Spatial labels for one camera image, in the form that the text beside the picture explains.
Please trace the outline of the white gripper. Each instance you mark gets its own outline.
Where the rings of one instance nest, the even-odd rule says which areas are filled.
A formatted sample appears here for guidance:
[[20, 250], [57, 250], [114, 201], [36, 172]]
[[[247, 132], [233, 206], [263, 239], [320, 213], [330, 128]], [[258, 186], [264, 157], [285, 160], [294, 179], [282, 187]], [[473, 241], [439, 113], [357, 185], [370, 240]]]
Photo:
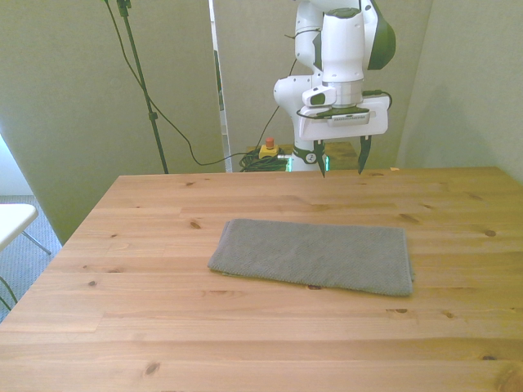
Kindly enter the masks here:
[[367, 96], [349, 108], [303, 106], [297, 111], [298, 134], [303, 140], [314, 140], [314, 154], [320, 172], [325, 177], [323, 140], [361, 136], [358, 173], [367, 163], [372, 137], [384, 134], [388, 128], [389, 96]]

